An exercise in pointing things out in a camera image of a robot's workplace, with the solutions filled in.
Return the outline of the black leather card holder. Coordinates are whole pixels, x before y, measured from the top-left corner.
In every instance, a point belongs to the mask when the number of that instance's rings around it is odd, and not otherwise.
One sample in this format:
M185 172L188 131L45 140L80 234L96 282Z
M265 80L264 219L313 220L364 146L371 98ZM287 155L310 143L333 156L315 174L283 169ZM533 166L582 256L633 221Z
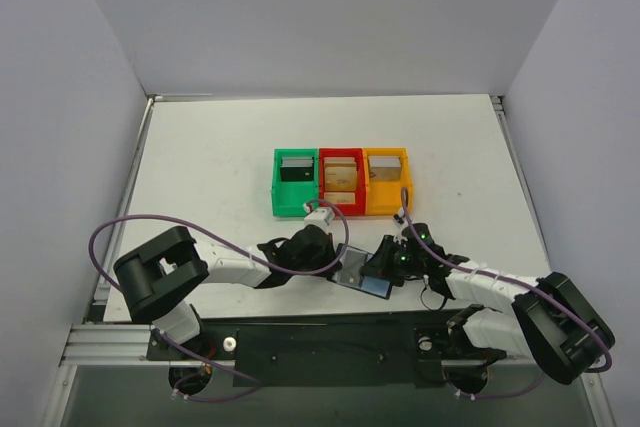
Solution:
M327 280L341 287L388 300L391 296L392 284L388 280L361 273L361 268L372 257L373 255L370 252L347 246L346 253L341 259L342 267L329 276Z

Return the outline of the dark grey credit card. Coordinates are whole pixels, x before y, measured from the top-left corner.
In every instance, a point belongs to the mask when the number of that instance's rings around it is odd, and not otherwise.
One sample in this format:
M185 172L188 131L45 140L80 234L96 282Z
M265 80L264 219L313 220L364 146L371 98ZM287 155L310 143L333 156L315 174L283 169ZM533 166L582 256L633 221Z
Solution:
M342 268L333 275L332 281L344 287L359 289L363 281L360 270L371 257L369 252L348 246L341 260Z

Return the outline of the blue credit card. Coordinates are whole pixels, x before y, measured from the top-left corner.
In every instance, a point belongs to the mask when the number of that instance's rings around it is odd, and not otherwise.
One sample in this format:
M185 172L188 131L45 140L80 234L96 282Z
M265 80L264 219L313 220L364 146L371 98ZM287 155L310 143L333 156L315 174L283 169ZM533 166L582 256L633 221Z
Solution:
M388 299L392 291L392 284L381 278L365 276L362 278L360 291L382 299Z

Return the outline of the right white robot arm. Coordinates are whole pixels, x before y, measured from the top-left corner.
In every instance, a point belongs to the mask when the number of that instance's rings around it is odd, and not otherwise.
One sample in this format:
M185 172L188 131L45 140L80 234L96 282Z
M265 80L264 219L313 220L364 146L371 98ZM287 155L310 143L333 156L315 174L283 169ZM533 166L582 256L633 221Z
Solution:
M446 323L447 344L460 355L489 350L533 359L568 385L598 362L611 364L615 336L566 275L521 277L490 269L438 245L424 223L383 237L362 275L394 286L421 280L444 301L467 307Z

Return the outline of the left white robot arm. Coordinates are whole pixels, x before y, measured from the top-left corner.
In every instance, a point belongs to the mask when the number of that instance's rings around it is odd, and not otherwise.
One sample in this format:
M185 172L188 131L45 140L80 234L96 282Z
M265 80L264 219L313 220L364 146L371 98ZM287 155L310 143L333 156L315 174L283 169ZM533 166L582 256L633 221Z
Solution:
M202 322L186 297L202 283L253 289L285 285L295 275L330 277L344 250L333 236L307 225L292 237L252 245L245 255L172 227L120 257L114 265L130 318L183 345L201 335Z

